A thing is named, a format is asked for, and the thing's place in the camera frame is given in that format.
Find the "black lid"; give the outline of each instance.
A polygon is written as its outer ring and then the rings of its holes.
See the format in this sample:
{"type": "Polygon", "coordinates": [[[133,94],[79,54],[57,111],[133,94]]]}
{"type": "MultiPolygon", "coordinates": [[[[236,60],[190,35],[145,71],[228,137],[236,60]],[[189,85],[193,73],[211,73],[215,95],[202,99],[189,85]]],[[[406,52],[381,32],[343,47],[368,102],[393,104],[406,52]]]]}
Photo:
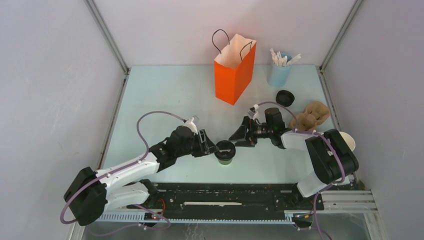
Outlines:
{"type": "Polygon", "coordinates": [[[230,161],[236,155],[236,147],[227,140],[222,140],[216,144],[219,151],[215,152],[215,157],[220,161],[230,161]]]}
{"type": "Polygon", "coordinates": [[[287,90],[281,90],[277,93],[275,101],[284,107],[288,107],[295,101],[295,96],[287,90]]]}

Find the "small container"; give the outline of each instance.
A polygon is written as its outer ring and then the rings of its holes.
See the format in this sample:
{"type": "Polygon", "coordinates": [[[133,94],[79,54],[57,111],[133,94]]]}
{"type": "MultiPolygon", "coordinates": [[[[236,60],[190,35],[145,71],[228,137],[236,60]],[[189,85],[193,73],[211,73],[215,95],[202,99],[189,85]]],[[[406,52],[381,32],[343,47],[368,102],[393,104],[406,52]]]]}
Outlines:
{"type": "Polygon", "coordinates": [[[219,151],[215,152],[215,157],[222,165],[228,165],[236,155],[236,146],[230,141],[222,140],[216,144],[219,151]]]}
{"type": "MultiPolygon", "coordinates": [[[[292,56],[288,53],[281,53],[281,56],[284,58],[284,56],[287,56],[287,62],[292,60],[292,56]]],[[[292,68],[292,65],[290,66],[277,66],[274,62],[271,63],[272,69],[271,73],[269,74],[269,77],[267,79],[267,82],[269,85],[275,87],[275,88],[281,88],[286,84],[287,77],[289,76],[290,69],[292,68]]]]}

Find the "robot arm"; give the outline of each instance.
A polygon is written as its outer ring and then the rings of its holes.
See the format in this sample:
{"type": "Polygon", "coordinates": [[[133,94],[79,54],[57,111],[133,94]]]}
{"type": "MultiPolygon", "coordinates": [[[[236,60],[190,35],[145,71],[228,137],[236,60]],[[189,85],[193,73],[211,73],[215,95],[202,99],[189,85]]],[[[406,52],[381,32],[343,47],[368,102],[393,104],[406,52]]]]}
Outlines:
{"type": "Polygon", "coordinates": [[[78,223],[85,226],[94,222],[105,211],[132,204],[156,202],[156,188],[149,180],[141,179],[169,168],[179,157],[192,155],[197,158],[218,151],[218,147],[207,137],[205,130],[197,130],[194,119],[192,117],[178,126],[163,142],[151,146],[143,160],[140,160],[142,154],[107,169],[82,169],[63,197],[66,202],[88,182],[104,174],[107,174],[107,177],[90,185],[69,205],[78,223]]]}
{"type": "MultiPolygon", "coordinates": [[[[253,148],[258,139],[269,138],[271,143],[280,149],[308,151],[313,172],[293,186],[291,199],[293,205],[298,205],[342,177],[335,157],[323,139],[286,128],[280,110],[276,107],[266,109],[266,122],[260,123],[257,120],[257,109],[257,105],[250,108],[248,116],[243,118],[241,126],[228,140],[235,142],[236,147],[253,148]]],[[[358,170],[358,160],[339,131],[331,129],[324,132],[323,136],[334,148],[346,176],[358,170]]]]}

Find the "table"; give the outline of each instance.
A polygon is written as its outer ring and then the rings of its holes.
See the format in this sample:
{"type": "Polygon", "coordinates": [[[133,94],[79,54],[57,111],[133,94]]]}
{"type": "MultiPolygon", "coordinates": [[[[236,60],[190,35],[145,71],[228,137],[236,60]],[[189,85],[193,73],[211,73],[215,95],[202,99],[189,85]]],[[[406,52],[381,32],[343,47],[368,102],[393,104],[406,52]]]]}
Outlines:
{"type": "MultiPolygon", "coordinates": [[[[289,109],[295,114],[311,101],[327,105],[325,94],[314,65],[294,65],[283,88],[267,84],[268,65],[255,65],[253,78],[233,106],[215,97],[213,65],[133,66],[127,80],[113,132],[107,146],[102,168],[112,167],[136,156],[146,149],[136,131],[138,118],[150,111],[168,111],[185,119],[198,116],[198,129],[205,129],[217,143],[228,139],[240,126],[243,116],[254,104],[275,101],[281,89],[294,94],[289,109]]],[[[261,122],[264,110],[259,108],[261,122]]],[[[286,125],[292,119],[281,109],[286,125]]],[[[140,130],[149,145],[168,137],[182,122],[165,114],[154,114],[140,123],[140,130]]],[[[317,131],[334,128],[329,117],[317,131]]],[[[176,164],[148,176],[152,182],[173,183],[296,183],[312,172],[307,152],[279,149],[269,139],[259,139],[255,148],[238,147],[231,164],[221,165],[215,155],[199,158],[184,156],[176,164]]]]}

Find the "brown object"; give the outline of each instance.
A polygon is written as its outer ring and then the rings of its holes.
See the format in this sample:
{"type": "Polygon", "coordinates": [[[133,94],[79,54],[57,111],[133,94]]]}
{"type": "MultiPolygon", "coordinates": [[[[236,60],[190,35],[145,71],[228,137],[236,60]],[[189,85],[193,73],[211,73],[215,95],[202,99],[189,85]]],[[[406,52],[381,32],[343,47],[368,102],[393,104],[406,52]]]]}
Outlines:
{"type": "MultiPolygon", "coordinates": [[[[320,101],[309,103],[302,113],[296,115],[299,125],[298,130],[312,132],[318,125],[323,124],[330,116],[330,109],[320,101]]],[[[293,118],[288,126],[293,129],[296,126],[296,120],[293,118]]]]}

